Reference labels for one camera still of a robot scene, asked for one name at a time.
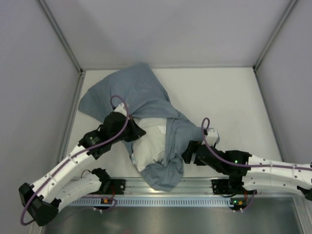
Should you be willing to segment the blue striped pillowcase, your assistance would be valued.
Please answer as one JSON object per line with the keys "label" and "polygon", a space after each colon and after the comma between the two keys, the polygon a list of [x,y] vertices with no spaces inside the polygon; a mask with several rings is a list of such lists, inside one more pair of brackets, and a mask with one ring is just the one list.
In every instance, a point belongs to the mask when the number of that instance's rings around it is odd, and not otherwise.
{"label": "blue striped pillowcase", "polygon": [[[116,71],[93,85],[81,98],[78,110],[103,122],[113,108],[121,104],[116,96],[126,102],[134,120],[167,119],[163,164],[150,164],[139,174],[151,188],[170,191],[184,175],[182,154],[189,141],[203,141],[201,128],[171,104],[167,91],[146,63]],[[132,144],[124,144],[130,156]]]}

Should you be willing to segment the white pillow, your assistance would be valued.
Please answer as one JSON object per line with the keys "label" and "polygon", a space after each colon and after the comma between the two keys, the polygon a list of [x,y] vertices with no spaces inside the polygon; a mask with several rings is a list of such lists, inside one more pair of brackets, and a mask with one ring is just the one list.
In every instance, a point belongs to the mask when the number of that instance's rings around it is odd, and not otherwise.
{"label": "white pillow", "polygon": [[131,160],[136,169],[142,172],[150,164],[162,165],[165,158],[167,119],[136,118],[135,123],[146,132],[132,144]]}

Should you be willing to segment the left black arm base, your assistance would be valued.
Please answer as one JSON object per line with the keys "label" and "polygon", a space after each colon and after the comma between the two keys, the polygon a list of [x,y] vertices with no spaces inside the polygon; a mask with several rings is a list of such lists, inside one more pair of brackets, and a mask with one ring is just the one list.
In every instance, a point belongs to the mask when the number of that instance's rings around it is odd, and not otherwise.
{"label": "left black arm base", "polygon": [[123,195],[125,188],[125,179],[109,179],[102,183],[99,193],[105,195]]}

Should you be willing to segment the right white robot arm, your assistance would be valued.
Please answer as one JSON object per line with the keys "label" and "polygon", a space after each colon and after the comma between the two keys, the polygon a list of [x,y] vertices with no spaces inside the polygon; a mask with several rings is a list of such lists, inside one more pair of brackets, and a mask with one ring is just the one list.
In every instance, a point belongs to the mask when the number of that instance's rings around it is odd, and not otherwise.
{"label": "right white robot arm", "polygon": [[249,195],[259,191],[280,191],[312,199],[311,164],[272,161],[239,150],[220,151],[199,141],[190,141],[182,154],[189,164],[209,166],[227,176],[212,182],[215,195]]}

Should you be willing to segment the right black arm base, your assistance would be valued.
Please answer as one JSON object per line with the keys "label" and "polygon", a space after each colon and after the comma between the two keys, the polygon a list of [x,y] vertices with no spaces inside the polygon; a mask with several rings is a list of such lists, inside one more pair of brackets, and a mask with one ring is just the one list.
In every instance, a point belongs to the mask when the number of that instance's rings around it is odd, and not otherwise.
{"label": "right black arm base", "polygon": [[240,194],[238,188],[229,186],[228,179],[213,179],[211,180],[211,183],[214,195],[220,195],[222,197],[228,198]]}

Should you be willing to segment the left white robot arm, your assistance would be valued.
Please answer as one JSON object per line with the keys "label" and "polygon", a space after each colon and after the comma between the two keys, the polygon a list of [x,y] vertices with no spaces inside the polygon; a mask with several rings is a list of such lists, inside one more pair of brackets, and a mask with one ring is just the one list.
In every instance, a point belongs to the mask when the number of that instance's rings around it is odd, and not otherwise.
{"label": "left white robot arm", "polygon": [[72,152],[55,168],[33,183],[19,187],[22,214],[40,227],[50,223],[70,203],[92,193],[104,193],[111,184],[105,169],[95,168],[77,181],[72,178],[120,141],[133,142],[146,135],[132,116],[111,112],[95,130],[86,133]]}

